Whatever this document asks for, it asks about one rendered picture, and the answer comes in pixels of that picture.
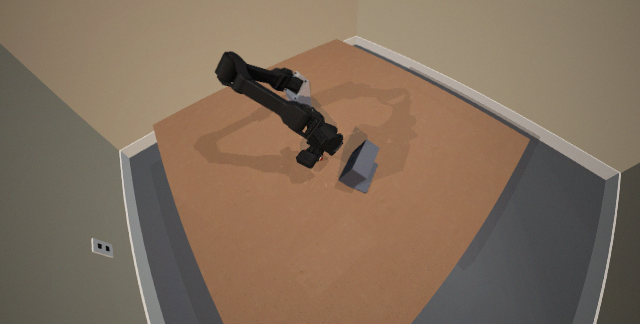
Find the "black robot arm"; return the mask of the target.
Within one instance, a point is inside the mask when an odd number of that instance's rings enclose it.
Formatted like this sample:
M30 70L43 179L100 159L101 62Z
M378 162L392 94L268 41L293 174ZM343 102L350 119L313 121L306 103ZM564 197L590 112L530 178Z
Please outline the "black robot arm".
M256 82L267 83L273 89L282 92L287 88L297 95L303 80L297 76L293 77L292 70L283 67L269 71L247 64L235 52L224 52L214 72L221 84L276 112L284 124L303 138L309 140L311 136L314 137L319 149L322 147L329 155L333 156L342 146L343 135L336 134L325 124L324 116L314 107L296 100L286 101ZM307 130L304 133L306 125Z

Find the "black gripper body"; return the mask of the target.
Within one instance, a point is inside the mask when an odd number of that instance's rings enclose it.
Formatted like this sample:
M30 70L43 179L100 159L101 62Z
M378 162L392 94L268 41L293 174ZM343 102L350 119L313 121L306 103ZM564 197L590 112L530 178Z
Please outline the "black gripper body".
M328 124L328 123L325 123L325 124ZM336 126L333 126L331 124L328 124L328 125L337 134L338 129L336 128ZM308 152L305 150L301 150L301 152L296 157L296 161L297 163L311 169L316 164L317 157L320 151L318 147L318 142L314 137L311 136L310 139L307 141L307 144L310 145L310 147L307 149Z

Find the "dark grey sloped panel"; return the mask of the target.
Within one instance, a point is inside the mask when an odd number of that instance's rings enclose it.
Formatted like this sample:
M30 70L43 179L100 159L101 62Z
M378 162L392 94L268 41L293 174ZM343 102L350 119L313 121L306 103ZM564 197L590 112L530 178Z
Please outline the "dark grey sloped panel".
M366 139L351 154L338 181L366 194L378 166L374 161L379 149Z

